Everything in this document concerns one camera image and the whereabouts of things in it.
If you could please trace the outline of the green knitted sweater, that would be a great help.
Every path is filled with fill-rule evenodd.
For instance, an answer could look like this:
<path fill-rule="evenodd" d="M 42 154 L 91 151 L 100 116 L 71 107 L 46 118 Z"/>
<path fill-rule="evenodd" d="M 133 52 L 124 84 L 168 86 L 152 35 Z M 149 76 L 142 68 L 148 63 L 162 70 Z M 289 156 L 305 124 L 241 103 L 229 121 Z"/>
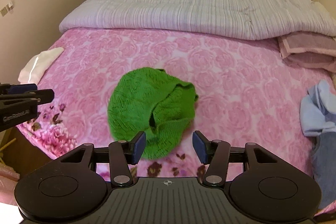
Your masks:
<path fill-rule="evenodd" d="M 144 67 L 130 71 L 121 77 L 108 103 L 112 137 L 130 141 L 144 131 L 143 158 L 163 158 L 179 145 L 194 120 L 197 100 L 192 83 L 163 69 Z"/>

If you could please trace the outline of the pink floral bed blanket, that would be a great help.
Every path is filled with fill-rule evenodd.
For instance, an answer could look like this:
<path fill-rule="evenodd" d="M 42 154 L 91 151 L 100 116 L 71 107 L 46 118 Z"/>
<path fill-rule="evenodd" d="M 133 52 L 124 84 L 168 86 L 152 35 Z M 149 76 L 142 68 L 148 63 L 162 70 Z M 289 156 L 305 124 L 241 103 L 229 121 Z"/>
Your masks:
<path fill-rule="evenodd" d="M 17 127 L 51 159 L 144 131 L 134 177 L 203 178 L 191 144 L 199 130 L 232 146 L 258 143 L 313 174 L 299 111 L 308 89 L 330 77 L 286 64 L 276 39 L 79 27 L 47 53 L 37 84 L 1 86 L 1 128 Z"/>

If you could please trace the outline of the blue denim garment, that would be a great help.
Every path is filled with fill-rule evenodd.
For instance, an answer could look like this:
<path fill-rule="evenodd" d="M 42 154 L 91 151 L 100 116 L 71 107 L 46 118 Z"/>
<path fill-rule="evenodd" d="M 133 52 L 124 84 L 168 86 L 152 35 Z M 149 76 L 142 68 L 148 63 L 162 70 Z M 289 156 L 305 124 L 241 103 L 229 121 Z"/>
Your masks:
<path fill-rule="evenodd" d="M 321 188 L 319 209 L 335 201 L 335 132 L 323 133 L 311 153 L 313 177 Z"/>

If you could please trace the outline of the light blue shirt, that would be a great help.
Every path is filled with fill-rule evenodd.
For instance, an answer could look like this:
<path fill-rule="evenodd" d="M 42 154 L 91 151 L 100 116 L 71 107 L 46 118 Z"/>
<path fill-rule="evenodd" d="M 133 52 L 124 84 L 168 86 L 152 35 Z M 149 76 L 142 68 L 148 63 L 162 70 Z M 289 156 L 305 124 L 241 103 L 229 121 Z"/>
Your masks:
<path fill-rule="evenodd" d="M 335 94 L 326 80 L 309 88 L 300 104 L 300 124 L 303 135 L 317 137 L 335 132 Z"/>

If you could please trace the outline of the mauve pillow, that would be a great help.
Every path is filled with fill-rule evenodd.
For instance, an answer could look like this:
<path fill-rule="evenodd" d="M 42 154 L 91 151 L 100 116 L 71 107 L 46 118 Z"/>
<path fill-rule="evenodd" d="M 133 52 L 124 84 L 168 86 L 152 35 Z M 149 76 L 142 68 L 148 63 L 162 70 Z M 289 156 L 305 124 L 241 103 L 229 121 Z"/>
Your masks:
<path fill-rule="evenodd" d="M 294 32 L 277 38 L 284 63 L 293 67 L 335 72 L 335 38 L 312 32 Z"/>

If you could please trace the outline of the grey striped quilt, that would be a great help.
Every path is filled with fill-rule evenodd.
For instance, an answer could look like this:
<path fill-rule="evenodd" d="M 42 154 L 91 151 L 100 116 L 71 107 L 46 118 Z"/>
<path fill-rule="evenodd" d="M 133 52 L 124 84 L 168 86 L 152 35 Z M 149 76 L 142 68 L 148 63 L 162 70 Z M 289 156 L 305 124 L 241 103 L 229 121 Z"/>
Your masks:
<path fill-rule="evenodd" d="M 59 24 L 159 29 L 264 40 L 293 32 L 335 35 L 335 19 L 312 0 L 86 0 Z"/>

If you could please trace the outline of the wall switch pair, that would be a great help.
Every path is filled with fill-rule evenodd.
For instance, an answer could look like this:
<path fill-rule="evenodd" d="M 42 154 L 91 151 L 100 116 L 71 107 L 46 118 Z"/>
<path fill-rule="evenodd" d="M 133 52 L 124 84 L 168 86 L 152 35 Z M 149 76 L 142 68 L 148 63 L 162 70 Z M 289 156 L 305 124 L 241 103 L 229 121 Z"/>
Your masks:
<path fill-rule="evenodd" d="M 1 16 L 5 16 L 8 12 L 14 9 L 13 1 L 7 2 L 7 4 L 1 8 Z"/>

